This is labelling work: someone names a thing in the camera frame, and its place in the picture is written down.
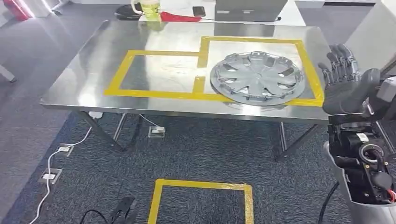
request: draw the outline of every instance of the red wire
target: red wire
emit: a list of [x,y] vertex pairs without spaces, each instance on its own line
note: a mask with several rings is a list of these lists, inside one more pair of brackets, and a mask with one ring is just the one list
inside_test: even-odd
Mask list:
[[395,193],[391,189],[387,190],[387,192],[390,194],[391,202],[395,202]]

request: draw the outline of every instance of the table top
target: table top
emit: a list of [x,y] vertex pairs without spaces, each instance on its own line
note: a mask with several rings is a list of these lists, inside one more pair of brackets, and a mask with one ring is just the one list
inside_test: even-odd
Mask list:
[[[213,22],[215,17],[215,0],[161,0],[161,10],[185,16],[194,16],[192,11],[193,6],[205,7],[206,16],[200,22]],[[233,21],[228,23],[245,23],[245,24],[267,24],[267,25],[287,25],[287,26],[305,26],[305,21],[298,9],[294,0],[289,0],[283,7],[279,14],[282,19],[275,22],[248,22],[248,21]],[[140,21],[146,21],[146,17],[143,15],[139,19]]]
[[[252,106],[217,94],[214,65],[232,53],[285,56],[304,71],[304,93],[287,105]],[[317,27],[105,21],[42,97],[48,109],[326,124],[329,47]]]

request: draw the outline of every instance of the yellow tape outline on floor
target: yellow tape outline on floor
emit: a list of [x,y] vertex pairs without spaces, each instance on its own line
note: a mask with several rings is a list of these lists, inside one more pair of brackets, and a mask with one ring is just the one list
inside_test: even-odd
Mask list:
[[225,190],[242,190],[245,194],[245,224],[254,224],[253,213],[253,189],[248,184],[237,183],[215,183],[215,182],[198,182],[198,181],[181,181],[157,179],[154,187],[153,200],[151,202],[148,224],[156,224],[158,211],[160,208],[161,194],[163,186],[186,187],[186,188],[206,188],[206,189],[225,189]]
[[222,36],[202,36],[199,52],[191,51],[158,51],[158,50],[128,50],[121,65],[116,71],[109,87],[104,91],[105,96],[120,97],[147,97],[147,98],[176,98],[176,99],[193,99],[193,100],[215,100],[222,102],[233,102],[233,100],[221,94],[204,93],[205,77],[196,77],[192,92],[171,92],[171,91],[150,91],[150,90],[125,90],[120,89],[129,67],[131,66],[136,55],[151,56],[192,56],[198,57],[198,68],[205,68],[208,64],[210,41],[232,41],[232,42],[261,42],[261,43],[279,43],[294,44],[300,55],[305,74],[308,78],[314,98],[296,98],[285,105],[296,106],[315,106],[321,107],[324,101],[324,94],[320,79],[309,59],[301,40],[280,40],[280,39],[262,39],[262,38],[242,38],[242,37],[222,37]]

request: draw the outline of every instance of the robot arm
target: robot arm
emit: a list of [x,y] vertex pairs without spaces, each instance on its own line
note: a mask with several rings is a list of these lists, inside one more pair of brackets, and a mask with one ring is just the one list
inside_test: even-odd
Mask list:
[[[325,154],[331,162],[354,224],[396,223],[396,194],[388,165],[395,149],[380,121],[396,119],[396,77],[380,90],[380,71],[361,74],[344,45],[331,46],[332,68],[319,64],[325,76],[323,109],[329,116]],[[369,96],[380,102],[372,107]]]

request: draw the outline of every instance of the wheel cover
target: wheel cover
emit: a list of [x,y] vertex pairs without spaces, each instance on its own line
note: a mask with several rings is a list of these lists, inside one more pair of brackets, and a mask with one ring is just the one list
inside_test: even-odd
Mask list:
[[286,103],[305,89],[304,75],[290,59],[262,51],[226,56],[212,69],[211,83],[232,100],[258,106]]

